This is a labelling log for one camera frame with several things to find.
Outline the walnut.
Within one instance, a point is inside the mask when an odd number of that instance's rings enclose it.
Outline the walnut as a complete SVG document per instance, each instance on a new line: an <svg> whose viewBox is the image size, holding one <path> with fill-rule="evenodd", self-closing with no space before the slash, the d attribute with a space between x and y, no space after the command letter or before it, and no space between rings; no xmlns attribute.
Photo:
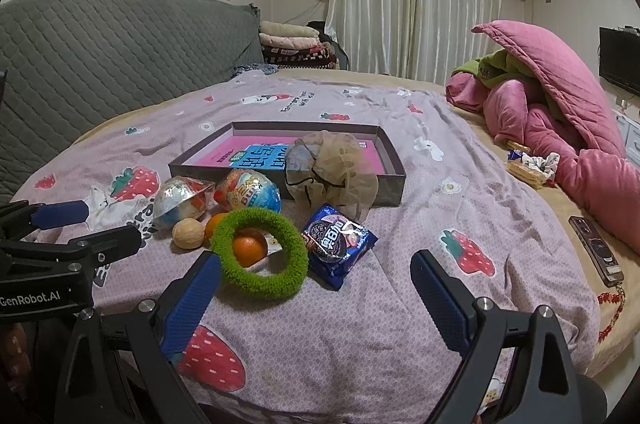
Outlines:
<svg viewBox="0 0 640 424"><path fill-rule="evenodd" d="M183 251L193 251L202 246L205 239L205 228L196 219L182 219L172 228L171 237L178 248Z"/></svg>

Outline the silver foil surprise egg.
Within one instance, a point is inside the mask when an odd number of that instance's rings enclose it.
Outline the silver foil surprise egg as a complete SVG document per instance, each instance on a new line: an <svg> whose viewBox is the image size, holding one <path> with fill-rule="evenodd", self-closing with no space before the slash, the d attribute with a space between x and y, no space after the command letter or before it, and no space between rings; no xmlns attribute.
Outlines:
<svg viewBox="0 0 640 424"><path fill-rule="evenodd" d="M186 218L198 219L206 212L213 183L189 177L172 177L155 196L153 225L160 230L171 229Z"/></svg>

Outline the orange mandarin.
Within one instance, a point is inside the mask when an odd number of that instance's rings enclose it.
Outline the orange mandarin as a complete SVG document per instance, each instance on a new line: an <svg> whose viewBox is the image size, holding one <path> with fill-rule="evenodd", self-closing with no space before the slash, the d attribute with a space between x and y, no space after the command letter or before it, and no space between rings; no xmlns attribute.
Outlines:
<svg viewBox="0 0 640 424"><path fill-rule="evenodd" d="M259 230L241 229L235 233L232 251L236 261L243 268L248 268L268 255L268 243Z"/></svg>
<svg viewBox="0 0 640 424"><path fill-rule="evenodd" d="M209 218L209 221L206 222L205 232L204 232L204 244L206 246L210 245L210 241L216 231L218 225L224 220L227 216L227 213L218 213Z"/></svg>

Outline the red blue surprise egg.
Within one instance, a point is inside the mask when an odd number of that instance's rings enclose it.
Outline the red blue surprise egg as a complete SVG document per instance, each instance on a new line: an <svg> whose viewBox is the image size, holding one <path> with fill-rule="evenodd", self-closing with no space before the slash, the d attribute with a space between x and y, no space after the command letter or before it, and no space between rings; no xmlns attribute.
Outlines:
<svg viewBox="0 0 640 424"><path fill-rule="evenodd" d="M245 207L281 211L280 190L263 173L253 169L232 169L214 192L214 201L225 210Z"/></svg>

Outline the blue oreo cookie packet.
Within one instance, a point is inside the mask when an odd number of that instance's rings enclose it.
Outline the blue oreo cookie packet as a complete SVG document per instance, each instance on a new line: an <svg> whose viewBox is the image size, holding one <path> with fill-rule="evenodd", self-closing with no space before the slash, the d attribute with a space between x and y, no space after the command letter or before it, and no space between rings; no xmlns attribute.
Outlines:
<svg viewBox="0 0 640 424"><path fill-rule="evenodd" d="M330 288L339 291L355 263L378 237L369 229L324 204L302 230L309 253L309 267Z"/></svg>

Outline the beige mesh drawstring pouch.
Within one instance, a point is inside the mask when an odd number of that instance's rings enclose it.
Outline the beige mesh drawstring pouch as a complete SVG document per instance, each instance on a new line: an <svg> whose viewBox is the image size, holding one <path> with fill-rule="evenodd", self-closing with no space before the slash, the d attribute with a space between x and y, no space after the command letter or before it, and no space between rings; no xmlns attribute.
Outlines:
<svg viewBox="0 0 640 424"><path fill-rule="evenodd" d="M349 133L322 130L290 144L284 181L292 199L315 210L324 204L363 221L378 195L378 175L359 141Z"/></svg>

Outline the smartphone with case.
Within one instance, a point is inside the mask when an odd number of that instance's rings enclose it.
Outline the smartphone with case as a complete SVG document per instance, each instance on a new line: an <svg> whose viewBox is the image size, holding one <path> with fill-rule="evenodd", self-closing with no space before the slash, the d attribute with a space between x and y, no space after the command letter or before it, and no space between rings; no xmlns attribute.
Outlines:
<svg viewBox="0 0 640 424"><path fill-rule="evenodd" d="M568 223L582 242L604 285L613 287L622 284L623 270L594 223L577 216L570 216Z"/></svg>

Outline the grey quilted headboard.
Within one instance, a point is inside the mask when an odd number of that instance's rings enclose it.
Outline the grey quilted headboard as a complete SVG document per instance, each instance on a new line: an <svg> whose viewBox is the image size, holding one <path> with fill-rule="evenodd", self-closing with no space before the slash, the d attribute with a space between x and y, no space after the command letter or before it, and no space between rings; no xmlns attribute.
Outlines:
<svg viewBox="0 0 640 424"><path fill-rule="evenodd" d="M257 6L11 0L1 7L1 199L80 136L262 61Z"/></svg>

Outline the wafer snack packet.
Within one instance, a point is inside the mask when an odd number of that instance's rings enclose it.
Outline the wafer snack packet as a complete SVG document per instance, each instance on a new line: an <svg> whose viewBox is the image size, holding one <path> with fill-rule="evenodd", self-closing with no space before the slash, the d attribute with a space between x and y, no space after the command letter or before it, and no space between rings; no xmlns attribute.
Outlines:
<svg viewBox="0 0 640 424"><path fill-rule="evenodd" d="M540 169L533 157L519 150L508 150L506 170L534 189L542 188L550 180L548 173Z"/></svg>

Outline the grey shallow box tray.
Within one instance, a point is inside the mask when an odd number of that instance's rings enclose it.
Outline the grey shallow box tray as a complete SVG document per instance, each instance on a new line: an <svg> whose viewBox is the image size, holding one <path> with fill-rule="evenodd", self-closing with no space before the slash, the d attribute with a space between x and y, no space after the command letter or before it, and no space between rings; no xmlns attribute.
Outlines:
<svg viewBox="0 0 640 424"><path fill-rule="evenodd" d="M405 168L386 132L378 126L341 124L341 123L312 123L311 121L232 121L218 129L202 141L198 142L169 163L171 176L184 176L209 182L219 182L234 168L217 168L188 165L186 161L207 147L231 136L249 137L295 137L296 139L308 133L326 130L329 132L349 133L356 137L364 155L378 175L378 195L374 200L375 206L397 207L400 205L406 181ZM273 181L285 199L291 196L285 188L283 170L257 170Z"/></svg>

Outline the white patterned scrunchie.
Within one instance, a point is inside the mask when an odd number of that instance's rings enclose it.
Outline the white patterned scrunchie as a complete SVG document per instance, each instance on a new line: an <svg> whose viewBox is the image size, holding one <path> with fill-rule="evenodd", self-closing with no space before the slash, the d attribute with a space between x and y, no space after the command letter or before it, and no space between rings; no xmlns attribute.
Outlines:
<svg viewBox="0 0 640 424"><path fill-rule="evenodd" d="M535 173L538 173L538 175L544 176L544 182L548 182L554 180L560 159L561 156L555 152L549 153L546 157L524 153L522 155L522 164L535 171Z"/></svg>

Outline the pink quilted blanket pile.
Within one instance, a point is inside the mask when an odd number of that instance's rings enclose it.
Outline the pink quilted blanket pile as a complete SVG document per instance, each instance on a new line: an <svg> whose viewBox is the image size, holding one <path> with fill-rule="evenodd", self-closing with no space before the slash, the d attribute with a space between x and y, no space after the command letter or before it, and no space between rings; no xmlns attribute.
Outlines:
<svg viewBox="0 0 640 424"><path fill-rule="evenodd" d="M488 89L468 72L446 84L449 103L484 117L498 144L561 156L555 182L600 226L639 247L639 170L628 161L608 99L581 58L557 35L516 20L472 29L525 63L536 82L506 80Z"/></svg>

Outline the folded blankets stack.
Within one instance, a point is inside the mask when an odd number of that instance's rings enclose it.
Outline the folded blankets stack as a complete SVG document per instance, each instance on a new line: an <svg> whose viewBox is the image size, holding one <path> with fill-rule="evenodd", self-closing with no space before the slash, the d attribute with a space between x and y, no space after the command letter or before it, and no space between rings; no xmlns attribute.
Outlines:
<svg viewBox="0 0 640 424"><path fill-rule="evenodd" d="M265 63L286 68L340 69L340 49L322 30L263 20L259 42Z"/></svg>

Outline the green blanket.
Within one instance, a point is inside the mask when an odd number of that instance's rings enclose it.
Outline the green blanket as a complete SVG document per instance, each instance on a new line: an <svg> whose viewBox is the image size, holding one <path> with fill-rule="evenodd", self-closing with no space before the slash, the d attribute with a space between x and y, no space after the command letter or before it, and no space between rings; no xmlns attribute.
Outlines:
<svg viewBox="0 0 640 424"><path fill-rule="evenodd" d="M506 80L536 82L535 75L530 68L506 49L497 50L483 56L483 58L467 61L456 67L452 71L452 75L456 75L458 72L468 72L488 89L494 89Z"/></svg>

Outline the black wall television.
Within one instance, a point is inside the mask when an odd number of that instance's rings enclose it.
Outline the black wall television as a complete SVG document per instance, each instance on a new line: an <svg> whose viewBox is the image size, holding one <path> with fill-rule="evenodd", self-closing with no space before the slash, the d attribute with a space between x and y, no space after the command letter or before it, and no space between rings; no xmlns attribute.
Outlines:
<svg viewBox="0 0 640 424"><path fill-rule="evenodd" d="M634 95L640 93L640 36L634 27L599 30L599 76Z"/></svg>

